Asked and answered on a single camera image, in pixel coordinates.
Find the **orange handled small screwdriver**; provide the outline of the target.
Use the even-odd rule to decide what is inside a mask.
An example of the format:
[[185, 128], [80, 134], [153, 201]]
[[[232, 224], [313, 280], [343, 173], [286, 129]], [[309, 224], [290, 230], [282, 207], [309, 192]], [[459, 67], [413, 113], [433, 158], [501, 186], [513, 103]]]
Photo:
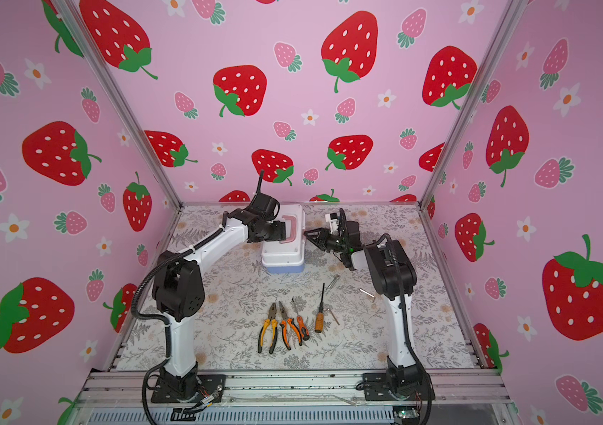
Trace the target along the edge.
[[294, 311], [296, 313], [296, 320], [297, 320], [297, 327], [301, 333], [301, 337], [303, 338], [303, 341], [309, 341], [310, 340], [310, 333], [309, 330], [303, 320], [303, 317], [300, 315], [299, 310], [296, 306], [296, 302], [294, 299], [291, 299]]

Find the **yellow black combination pliers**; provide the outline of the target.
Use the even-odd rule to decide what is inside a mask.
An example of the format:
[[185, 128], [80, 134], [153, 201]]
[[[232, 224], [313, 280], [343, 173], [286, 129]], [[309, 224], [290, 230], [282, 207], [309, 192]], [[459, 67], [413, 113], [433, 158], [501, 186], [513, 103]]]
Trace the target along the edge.
[[261, 327], [259, 336], [257, 338], [257, 352], [262, 353], [264, 351], [264, 343], [267, 335], [267, 331], [270, 329], [273, 332], [273, 337], [271, 340], [271, 344], [269, 345], [268, 352], [269, 354], [273, 354], [275, 352], [277, 343], [278, 343], [278, 321], [277, 317], [277, 306], [276, 303], [273, 302], [268, 310], [268, 316], [264, 320], [264, 324]]

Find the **orange black long-nose pliers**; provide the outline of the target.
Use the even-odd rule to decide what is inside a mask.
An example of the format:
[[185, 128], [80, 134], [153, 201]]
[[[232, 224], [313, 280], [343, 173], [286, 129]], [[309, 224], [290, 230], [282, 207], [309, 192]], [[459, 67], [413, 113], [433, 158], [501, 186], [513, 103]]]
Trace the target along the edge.
[[294, 320], [288, 316], [287, 308], [285, 308], [285, 306], [283, 305], [282, 302], [279, 302], [278, 309], [280, 310], [280, 314], [282, 317], [280, 326], [282, 328], [282, 336], [283, 336], [283, 342], [284, 342], [285, 347], [289, 351], [292, 350], [292, 344], [294, 343], [292, 341], [292, 338], [294, 336], [296, 337], [298, 345], [302, 346], [303, 345], [303, 337], [302, 337], [301, 331], [299, 330], [297, 325], [294, 323]]

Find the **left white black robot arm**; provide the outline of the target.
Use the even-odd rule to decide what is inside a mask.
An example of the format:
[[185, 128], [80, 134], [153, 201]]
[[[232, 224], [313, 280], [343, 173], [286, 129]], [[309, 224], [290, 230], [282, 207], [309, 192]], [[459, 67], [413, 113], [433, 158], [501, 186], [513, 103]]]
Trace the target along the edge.
[[278, 200], [257, 193], [246, 207], [225, 212], [218, 228], [204, 239], [179, 253], [163, 253], [152, 272], [152, 297], [166, 338], [160, 384], [179, 400], [189, 400], [200, 392], [193, 317], [206, 299], [203, 274], [241, 244], [284, 240], [287, 231], [285, 223], [277, 219], [279, 210]]

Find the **blue white plastic toolbox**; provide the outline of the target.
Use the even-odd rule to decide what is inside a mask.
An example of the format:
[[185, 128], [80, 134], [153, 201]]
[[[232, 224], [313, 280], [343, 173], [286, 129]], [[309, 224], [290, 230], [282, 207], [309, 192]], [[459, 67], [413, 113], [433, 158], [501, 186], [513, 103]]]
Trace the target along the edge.
[[302, 205], [282, 205], [276, 221], [285, 223], [286, 238], [264, 242], [262, 264], [271, 274], [298, 274], [304, 269], [305, 212]]

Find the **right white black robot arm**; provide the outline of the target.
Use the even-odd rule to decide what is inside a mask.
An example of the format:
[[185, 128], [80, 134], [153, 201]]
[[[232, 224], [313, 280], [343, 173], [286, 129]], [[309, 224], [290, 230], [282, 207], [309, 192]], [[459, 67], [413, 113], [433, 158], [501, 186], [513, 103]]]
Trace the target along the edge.
[[345, 211], [326, 216], [327, 228], [306, 230], [308, 242], [333, 253], [350, 271], [366, 271], [387, 311], [388, 357], [385, 382], [397, 400], [420, 396], [435, 399], [431, 377], [416, 354], [412, 327], [412, 298], [418, 282], [416, 269], [402, 244], [388, 233], [369, 244], [360, 238], [360, 225]]

